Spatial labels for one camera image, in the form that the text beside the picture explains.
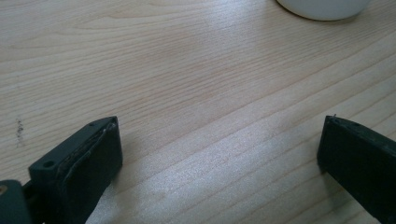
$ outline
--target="light wood surface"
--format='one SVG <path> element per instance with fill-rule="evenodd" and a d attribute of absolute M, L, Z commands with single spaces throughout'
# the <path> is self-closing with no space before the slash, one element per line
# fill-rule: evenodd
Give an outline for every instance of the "light wood surface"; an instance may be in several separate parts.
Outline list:
<path fill-rule="evenodd" d="M 119 117 L 88 223 L 377 223 L 316 164 L 325 115 L 396 139 L 396 1 L 310 21 L 276 1 L 0 2 L 0 175 Z"/>

